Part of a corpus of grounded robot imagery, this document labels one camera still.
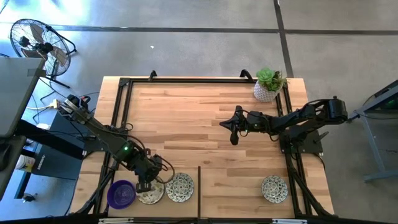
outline succulent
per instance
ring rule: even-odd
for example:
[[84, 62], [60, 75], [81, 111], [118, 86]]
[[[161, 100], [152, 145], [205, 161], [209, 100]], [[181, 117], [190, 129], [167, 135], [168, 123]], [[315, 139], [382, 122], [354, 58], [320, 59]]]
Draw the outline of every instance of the succulent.
[[282, 78], [281, 71], [273, 71], [269, 68], [263, 68], [257, 72], [259, 84], [268, 91], [278, 91], [286, 83], [286, 78]]

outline fan guard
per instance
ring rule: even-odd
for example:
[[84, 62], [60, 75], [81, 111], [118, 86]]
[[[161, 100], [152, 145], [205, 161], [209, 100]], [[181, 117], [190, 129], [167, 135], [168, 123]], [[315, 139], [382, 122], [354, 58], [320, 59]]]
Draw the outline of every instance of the fan guard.
[[49, 25], [33, 20], [20, 19], [10, 31], [12, 48], [20, 57], [42, 57], [48, 76], [64, 74], [70, 65], [70, 51], [64, 38]]

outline white container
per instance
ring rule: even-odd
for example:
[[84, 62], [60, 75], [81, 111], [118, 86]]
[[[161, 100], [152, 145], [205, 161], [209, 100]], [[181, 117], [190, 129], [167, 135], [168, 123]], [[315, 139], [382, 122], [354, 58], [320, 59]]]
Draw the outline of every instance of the white container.
[[260, 85], [259, 81], [257, 81], [254, 85], [254, 97], [260, 102], [271, 102], [278, 95], [282, 86], [277, 91], [268, 91], [266, 87]]
[[20, 155], [15, 169], [32, 172], [35, 159], [29, 156]]

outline patterned plate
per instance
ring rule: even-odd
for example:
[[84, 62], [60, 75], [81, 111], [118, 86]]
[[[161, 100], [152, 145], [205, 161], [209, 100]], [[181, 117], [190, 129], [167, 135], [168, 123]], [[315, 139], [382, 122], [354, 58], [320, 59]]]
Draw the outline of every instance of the patterned plate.
[[268, 201], [281, 203], [287, 198], [287, 185], [282, 178], [272, 175], [262, 181], [261, 192]]
[[166, 184], [166, 192], [173, 202], [184, 202], [193, 194], [193, 180], [188, 174], [176, 173]]
[[153, 205], [157, 203], [164, 195], [164, 184], [161, 184], [156, 180], [153, 180], [150, 184], [150, 191], [137, 193], [138, 200], [146, 205]]

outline wooden tabletop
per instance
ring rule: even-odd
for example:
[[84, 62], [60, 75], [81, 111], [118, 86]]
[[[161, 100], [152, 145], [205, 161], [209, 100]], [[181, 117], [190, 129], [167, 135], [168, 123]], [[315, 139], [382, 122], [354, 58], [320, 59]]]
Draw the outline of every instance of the wooden tabletop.
[[[104, 77], [95, 118], [110, 124], [120, 77]], [[304, 81], [290, 78], [292, 107], [307, 102]], [[194, 196], [184, 203], [172, 202], [165, 194], [155, 205], [136, 200], [124, 210], [109, 209], [110, 217], [195, 217], [201, 197], [201, 217], [289, 218], [293, 217], [292, 200], [280, 204], [268, 202], [261, 194], [261, 182], [269, 175], [282, 177], [289, 185], [284, 155], [278, 142], [267, 134], [249, 133], [239, 144], [229, 142], [229, 130], [219, 125], [230, 119], [236, 105], [245, 110], [262, 111], [277, 116], [276, 103], [260, 103], [253, 97], [253, 84], [229, 83], [135, 83], [132, 89], [128, 123], [129, 134], [144, 142], [152, 153], [158, 153], [176, 168], [188, 173], [195, 182]], [[123, 102], [119, 111], [120, 124]], [[77, 211], [98, 185], [104, 153], [96, 152], [83, 161], [71, 212]], [[323, 207], [333, 213], [325, 172], [319, 158], [302, 154], [308, 188]], [[197, 169], [201, 167], [201, 195], [197, 195]], [[170, 172], [162, 172], [166, 179]], [[115, 181], [136, 177], [120, 169]], [[300, 208], [304, 211], [302, 193], [297, 186]], [[106, 190], [101, 210], [106, 205]]]

